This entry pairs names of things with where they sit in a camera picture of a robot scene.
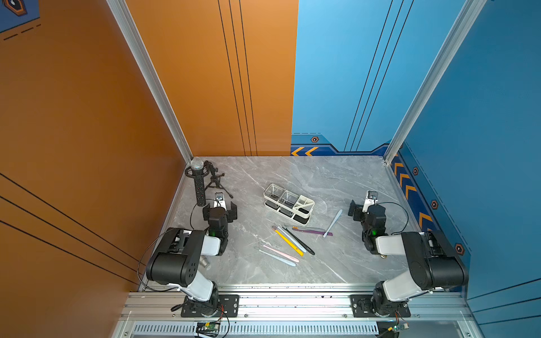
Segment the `light blue toothbrush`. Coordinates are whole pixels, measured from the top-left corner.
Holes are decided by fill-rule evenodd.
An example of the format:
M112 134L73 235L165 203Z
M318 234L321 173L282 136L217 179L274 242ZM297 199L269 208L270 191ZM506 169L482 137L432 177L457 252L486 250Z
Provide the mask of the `light blue toothbrush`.
M336 222L338 221L338 219L341 217L342 212L343 212L343 210L340 209L340 210L336 213L336 215L335 215L335 217L333 218L332 222L330 223L330 225L328 226L327 230L326 230L325 233L323 234L323 238L326 238L326 237L328 236L328 234L329 234L329 232L332 230L333 226L336 224Z

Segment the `pink toothbrush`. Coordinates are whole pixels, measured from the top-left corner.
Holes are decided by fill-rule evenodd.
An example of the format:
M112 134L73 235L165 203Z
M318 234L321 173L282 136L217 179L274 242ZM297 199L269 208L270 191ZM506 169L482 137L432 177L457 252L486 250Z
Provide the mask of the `pink toothbrush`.
M277 249L274 249L272 248L270 245L267 245L266 243L264 242L259 242L260 246L262 246L263 248L266 248L268 250L271 250L272 252L274 252L275 254L279 255L279 256L282 256L284 259L288 259L292 262L295 262L295 263L300 263L300 260L293 257L293 256L290 256L289 254L287 253L284 253L284 252L281 252Z

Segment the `pale blue toothbrush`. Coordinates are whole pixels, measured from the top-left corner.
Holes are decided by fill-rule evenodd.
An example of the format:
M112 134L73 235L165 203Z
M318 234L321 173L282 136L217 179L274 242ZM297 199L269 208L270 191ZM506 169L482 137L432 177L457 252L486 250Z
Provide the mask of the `pale blue toothbrush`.
M255 248L255 250L258 251L258 252L260 252L260 253L262 253L262 254L264 254L264 255L266 255L266 256L271 257L272 259L275 259L275 260L277 260L277 261L279 261L279 262L281 262L281 263L284 263L284 264L286 264L286 265L288 265L288 266L295 267L295 266L297 265L297 264L296 264L295 262L293 262L293 261L290 261L290 260L284 259L284 258L280 258L279 256L276 256L276 255L273 255L273 254L271 254L271 253L265 252L265 251L263 251L263 250L261 250L261 249L259 249L259 248Z

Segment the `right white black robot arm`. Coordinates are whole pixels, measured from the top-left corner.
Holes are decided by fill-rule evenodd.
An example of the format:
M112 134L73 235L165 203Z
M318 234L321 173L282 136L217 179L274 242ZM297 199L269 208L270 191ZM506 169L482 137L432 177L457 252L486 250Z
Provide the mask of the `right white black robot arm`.
M348 215L362 225L366 250L376 256L404 256L408 270L380 281L371 297L351 296L354 315L409 315L408 302L430 291L450 290L469 282L469 273L441 231L386 233L386 209L374 199L352 201Z

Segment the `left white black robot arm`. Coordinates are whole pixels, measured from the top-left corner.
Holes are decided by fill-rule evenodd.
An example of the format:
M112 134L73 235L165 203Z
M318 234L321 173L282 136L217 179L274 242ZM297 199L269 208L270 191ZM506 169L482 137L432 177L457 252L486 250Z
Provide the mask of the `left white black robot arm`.
M185 300L171 308L184 318L234 316L237 296L221 296L215 282L198 271L203 256L222 256L228 246L228 225L238 218L238 207L206 206L207 230L169 228L146 267L147 279L185 294Z

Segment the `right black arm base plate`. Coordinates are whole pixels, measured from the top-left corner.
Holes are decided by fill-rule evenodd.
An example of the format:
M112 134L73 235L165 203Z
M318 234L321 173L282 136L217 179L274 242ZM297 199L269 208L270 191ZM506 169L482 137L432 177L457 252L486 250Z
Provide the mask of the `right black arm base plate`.
M409 305L404 301L392 302L385 298L376 301L367 294L352 294L349 300L355 318L387 318L396 314L403 318L411 317Z

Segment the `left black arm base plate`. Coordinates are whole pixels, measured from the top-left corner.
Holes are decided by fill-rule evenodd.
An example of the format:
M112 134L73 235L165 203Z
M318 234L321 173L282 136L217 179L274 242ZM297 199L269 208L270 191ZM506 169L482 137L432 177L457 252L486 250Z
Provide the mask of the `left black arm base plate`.
M191 300L185 297L184 307L180 310L182 318L219 318L238 316L240 297L236 294L219 294L218 298L207 302Z

